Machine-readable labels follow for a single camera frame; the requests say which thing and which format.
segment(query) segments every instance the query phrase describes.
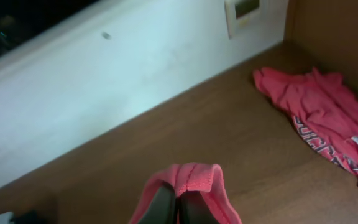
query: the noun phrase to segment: brown floor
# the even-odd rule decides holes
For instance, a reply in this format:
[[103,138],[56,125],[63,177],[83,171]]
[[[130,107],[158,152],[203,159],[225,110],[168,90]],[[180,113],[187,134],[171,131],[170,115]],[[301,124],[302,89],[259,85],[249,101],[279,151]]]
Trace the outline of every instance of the brown floor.
[[358,223],[357,180],[315,154],[253,86],[255,68],[316,62],[280,45],[0,189],[0,212],[126,223],[145,181],[172,163],[221,164],[244,223]]

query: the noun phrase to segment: pink cloth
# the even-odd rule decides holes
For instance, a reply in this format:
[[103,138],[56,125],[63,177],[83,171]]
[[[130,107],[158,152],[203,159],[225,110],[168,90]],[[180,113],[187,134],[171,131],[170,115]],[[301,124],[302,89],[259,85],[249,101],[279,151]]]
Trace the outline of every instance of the pink cloth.
[[358,176],[358,101],[342,75],[287,75],[271,68],[254,72],[256,87],[286,111],[303,140],[331,162]]
[[240,217],[227,198],[221,167],[217,164],[197,163],[174,164],[167,170],[154,174],[144,187],[130,224],[136,224],[143,217],[163,182],[174,188],[177,197],[186,191],[199,191],[219,223],[241,224]]

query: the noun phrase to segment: brown wall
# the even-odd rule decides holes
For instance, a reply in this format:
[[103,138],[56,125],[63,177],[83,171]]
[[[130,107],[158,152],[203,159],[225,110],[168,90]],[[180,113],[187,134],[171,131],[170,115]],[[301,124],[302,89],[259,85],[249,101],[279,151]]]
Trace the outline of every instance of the brown wall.
[[290,0],[286,38],[330,70],[343,72],[358,91],[358,1]]

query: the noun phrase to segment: red fabric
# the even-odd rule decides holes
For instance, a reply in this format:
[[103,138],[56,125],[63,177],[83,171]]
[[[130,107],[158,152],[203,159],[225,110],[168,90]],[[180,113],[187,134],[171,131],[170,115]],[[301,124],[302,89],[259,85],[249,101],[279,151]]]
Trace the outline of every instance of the red fabric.
[[175,189],[177,197],[186,191],[199,191],[219,223],[241,224],[240,217],[227,198],[221,167],[217,164],[197,163],[174,164],[154,174],[144,187],[130,224],[140,221],[163,182],[169,183]]
[[256,87],[292,118],[298,134],[316,152],[358,176],[358,101],[342,85],[342,75],[287,75],[263,68]]

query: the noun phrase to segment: white wall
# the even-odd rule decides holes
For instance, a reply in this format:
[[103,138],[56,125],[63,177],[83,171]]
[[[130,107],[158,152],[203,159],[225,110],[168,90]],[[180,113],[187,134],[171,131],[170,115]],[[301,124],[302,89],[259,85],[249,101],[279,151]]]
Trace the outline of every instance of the white wall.
[[280,42],[273,1],[232,40],[223,0],[100,2],[1,58],[0,187]]

